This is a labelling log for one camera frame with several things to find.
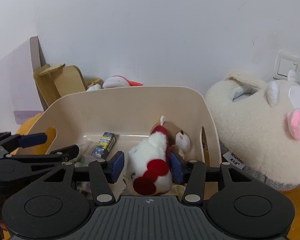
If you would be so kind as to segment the lavender board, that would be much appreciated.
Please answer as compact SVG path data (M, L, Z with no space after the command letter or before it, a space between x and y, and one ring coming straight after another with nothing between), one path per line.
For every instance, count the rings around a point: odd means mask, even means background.
M0 60L0 132L15 133L27 119L46 108L33 78L41 66L36 36Z

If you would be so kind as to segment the dark starry long box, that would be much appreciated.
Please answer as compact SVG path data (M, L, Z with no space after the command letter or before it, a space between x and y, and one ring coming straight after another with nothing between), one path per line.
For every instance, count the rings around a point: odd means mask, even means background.
M115 145L116 137L114 133L104 132L100 140L97 142L91 155L97 159L106 160Z

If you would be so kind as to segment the white wall socket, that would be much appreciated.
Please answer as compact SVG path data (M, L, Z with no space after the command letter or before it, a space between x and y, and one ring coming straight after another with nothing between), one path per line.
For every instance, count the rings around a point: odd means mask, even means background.
M273 78L275 80L292 78L300 84L300 57L286 51L280 51L276 59Z

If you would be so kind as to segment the beige plastic storage bin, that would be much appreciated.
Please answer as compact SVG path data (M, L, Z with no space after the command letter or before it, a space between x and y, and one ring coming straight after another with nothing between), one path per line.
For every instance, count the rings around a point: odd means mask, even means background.
M70 94L55 101L32 129L33 133L45 132L49 126L57 130L50 150L98 141L104 132L111 132L117 138L114 151L128 152L149 135L162 115L189 137L186 159L220 165L211 113L203 96L186 87L140 86Z

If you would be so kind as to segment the white red plush behind bin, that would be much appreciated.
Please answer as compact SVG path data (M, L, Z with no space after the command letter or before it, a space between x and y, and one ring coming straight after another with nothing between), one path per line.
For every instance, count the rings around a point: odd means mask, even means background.
M143 83L139 83L136 81L129 80L120 75L114 75L106 81L102 81L101 79L94 79L91 84L87 88L88 91L95 91L99 89L106 88L120 88L120 87L136 87L143 86Z

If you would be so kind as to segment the cream crumpled cloth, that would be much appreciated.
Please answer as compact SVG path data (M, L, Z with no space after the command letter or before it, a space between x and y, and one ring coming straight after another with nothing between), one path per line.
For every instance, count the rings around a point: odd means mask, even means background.
M123 176L123 182L125 187L121 190L120 195L127 195L127 196L139 196L140 194L136 193L133 189L133 183L130 178L126 175ZM173 184L170 191L166 193L159 193L157 196L177 196L179 200L182 199L182 196L185 192L185 186Z

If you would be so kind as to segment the green crumpled cloth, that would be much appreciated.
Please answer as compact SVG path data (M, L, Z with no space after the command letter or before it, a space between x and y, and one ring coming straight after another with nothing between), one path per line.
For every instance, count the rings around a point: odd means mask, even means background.
M106 160L106 156L101 153L97 153L95 150L96 142L92 140L87 140L85 143L79 145L79 154L75 159L72 159L75 167L87 167L90 162L96 161L98 159ZM90 182L78 182L77 188L83 194L91 194Z

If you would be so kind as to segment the brown squirrel plush toy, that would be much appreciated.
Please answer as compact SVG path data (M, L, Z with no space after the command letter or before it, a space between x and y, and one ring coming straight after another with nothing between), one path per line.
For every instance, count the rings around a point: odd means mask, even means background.
M178 153L185 160L185 153L191 148L191 141L187 134L172 122L166 121L162 115L160 120L152 127L150 134L162 132L166 134L171 152Z

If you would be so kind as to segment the cream round plush pillow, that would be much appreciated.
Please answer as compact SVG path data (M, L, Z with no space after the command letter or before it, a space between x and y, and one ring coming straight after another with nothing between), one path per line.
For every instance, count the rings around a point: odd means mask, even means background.
M277 190L300 185L300 85L230 75L211 86L205 102L220 142L245 172Z

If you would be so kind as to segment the white red plush toy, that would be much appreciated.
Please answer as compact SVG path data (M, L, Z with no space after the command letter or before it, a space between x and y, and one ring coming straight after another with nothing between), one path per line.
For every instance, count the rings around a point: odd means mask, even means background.
M142 196L165 194L172 187L167 129L157 125L149 137L128 152L127 175Z

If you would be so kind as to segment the orange bear plush toy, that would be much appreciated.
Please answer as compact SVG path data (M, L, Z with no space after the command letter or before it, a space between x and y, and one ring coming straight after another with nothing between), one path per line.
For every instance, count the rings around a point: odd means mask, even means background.
M17 130L17 134L28 135L33 133L33 126L38 122L42 113L36 114L35 116L27 119ZM36 155L45 155L51 148L51 145L57 137L57 130L53 126L49 126L44 132L47 135L47 141L44 144L33 146L32 153Z

